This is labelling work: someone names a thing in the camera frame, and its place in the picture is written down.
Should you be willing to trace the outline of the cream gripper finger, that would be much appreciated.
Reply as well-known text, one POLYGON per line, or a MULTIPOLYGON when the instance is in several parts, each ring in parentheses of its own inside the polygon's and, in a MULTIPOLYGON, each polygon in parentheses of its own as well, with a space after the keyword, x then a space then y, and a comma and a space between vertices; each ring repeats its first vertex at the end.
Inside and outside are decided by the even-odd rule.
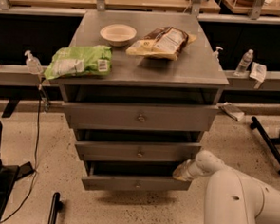
POLYGON ((179 174, 186 174, 189 172, 189 164, 190 164, 190 161, 189 160, 186 160, 184 162, 182 162, 178 167, 177 167, 177 172, 179 174))
POLYGON ((178 180, 178 181, 186 181, 187 180, 187 177, 185 176, 185 174, 181 173, 181 172, 178 172, 178 171, 174 172, 172 174, 172 177, 174 179, 178 180))

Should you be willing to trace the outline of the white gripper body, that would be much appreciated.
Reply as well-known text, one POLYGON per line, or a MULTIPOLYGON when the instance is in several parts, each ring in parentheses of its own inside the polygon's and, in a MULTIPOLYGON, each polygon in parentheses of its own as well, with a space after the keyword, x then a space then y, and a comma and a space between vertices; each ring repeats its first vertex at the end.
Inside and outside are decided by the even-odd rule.
POLYGON ((185 180, 193 181, 194 179, 198 178, 201 175, 202 175, 202 169, 196 165, 195 161, 189 159, 183 163, 182 177, 185 180))

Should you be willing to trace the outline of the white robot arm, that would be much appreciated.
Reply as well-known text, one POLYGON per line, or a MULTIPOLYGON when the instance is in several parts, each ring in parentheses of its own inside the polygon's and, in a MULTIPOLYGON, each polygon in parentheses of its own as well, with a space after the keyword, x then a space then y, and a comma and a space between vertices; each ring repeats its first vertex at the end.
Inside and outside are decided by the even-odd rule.
POLYGON ((209 178, 203 224, 280 224, 280 191, 227 166, 208 150, 182 162, 173 172, 178 181, 209 178))

